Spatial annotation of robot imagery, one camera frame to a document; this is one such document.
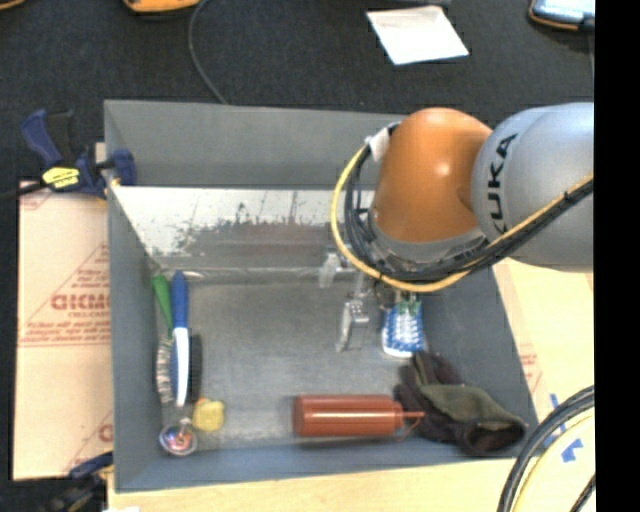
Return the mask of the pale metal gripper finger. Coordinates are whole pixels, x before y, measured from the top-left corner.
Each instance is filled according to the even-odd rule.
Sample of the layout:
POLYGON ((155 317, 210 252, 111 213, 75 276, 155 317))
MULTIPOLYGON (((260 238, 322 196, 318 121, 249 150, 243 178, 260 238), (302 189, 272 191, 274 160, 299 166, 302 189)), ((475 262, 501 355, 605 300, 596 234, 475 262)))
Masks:
POLYGON ((335 348, 337 352, 343 352, 347 349, 350 336, 351 336, 351 327, 352 327, 352 310, 351 310, 351 302, 347 301, 343 304, 342 314, 339 325, 339 333, 338 338, 335 344, 335 348))
POLYGON ((370 324, 370 314, 364 304, 352 304, 350 306, 350 313, 349 349, 359 350, 364 345, 370 324))

